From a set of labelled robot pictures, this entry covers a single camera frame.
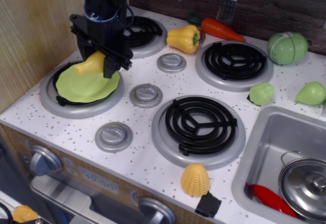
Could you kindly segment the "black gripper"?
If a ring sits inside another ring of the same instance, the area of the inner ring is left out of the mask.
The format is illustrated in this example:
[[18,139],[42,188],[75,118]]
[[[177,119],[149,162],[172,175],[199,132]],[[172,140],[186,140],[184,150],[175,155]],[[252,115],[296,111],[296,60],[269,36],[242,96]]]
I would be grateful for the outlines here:
[[133,53],[125,41],[124,27],[116,21],[93,22],[77,14],[72,14],[69,18],[72,22],[71,32],[76,34],[83,61],[97,50],[106,55],[103,66],[104,78],[112,78],[120,68],[131,67]]

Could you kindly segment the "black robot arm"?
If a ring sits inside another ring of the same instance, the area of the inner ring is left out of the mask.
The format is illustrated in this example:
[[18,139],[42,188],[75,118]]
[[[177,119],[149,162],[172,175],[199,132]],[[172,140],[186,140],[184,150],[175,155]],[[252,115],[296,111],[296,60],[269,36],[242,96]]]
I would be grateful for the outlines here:
[[120,68],[129,69],[133,53],[125,41],[129,27],[127,0],[85,0],[83,14],[70,15],[71,31],[76,35],[81,56],[86,60],[94,52],[104,54],[101,72],[111,78]]

